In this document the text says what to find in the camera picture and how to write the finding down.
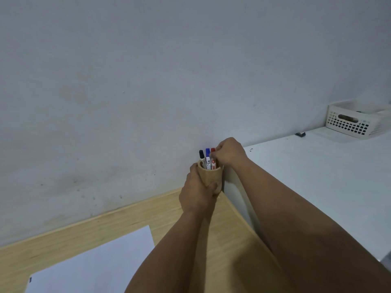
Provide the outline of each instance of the black clip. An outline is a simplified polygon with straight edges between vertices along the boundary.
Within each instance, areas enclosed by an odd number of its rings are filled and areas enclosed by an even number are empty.
[[[298,132],[298,133],[295,133],[294,135],[302,138],[302,137],[305,137],[305,132],[303,132],[303,133]]]

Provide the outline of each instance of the white sheet of paper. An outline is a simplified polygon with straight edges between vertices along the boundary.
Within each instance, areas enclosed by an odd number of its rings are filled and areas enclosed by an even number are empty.
[[[124,293],[154,247],[145,226],[34,273],[25,293]]]

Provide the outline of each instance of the marker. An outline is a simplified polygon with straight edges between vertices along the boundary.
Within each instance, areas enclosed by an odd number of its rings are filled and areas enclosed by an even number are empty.
[[[212,169],[212,164],[211,164],[211,160],[210,160],[210,157],[209,157],[210,149],[206,148],[205,149],[205,153],[206,153],[206,157],[205,157],[206,169]]]
[[[216,149],[215,148],[212,148],[212,149],[210,149],[210,151],[211,152],[215,152],[216,151]],[[214,158],[210,158],[210,161],[211,161],[211,164],[212,164],[212,169],[217,169],[217,163],[216,163],[216,159],[214,159]]]
[[[199,151],[199,160],[201,161],[201,166],[205,168],[205,156],[203,150]]]

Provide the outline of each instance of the gray wall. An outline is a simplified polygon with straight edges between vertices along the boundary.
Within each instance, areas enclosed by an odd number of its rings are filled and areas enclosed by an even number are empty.
[[[0,0],[0,245],[183,185],[198,150],[390,92],[389,0]]]

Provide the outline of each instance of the basket handle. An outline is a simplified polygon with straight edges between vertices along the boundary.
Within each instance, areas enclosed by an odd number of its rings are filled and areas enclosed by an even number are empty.
[[[346,121],[349,121],[349,122],[354,122],[354,123],[359,122],[359,120],[358,120],[357,118],[350,117],[350,116],[343,115],[343,114],[339,114],[339,115],[338,115],[338,118],[343,119],[343,120],[346,120]]]

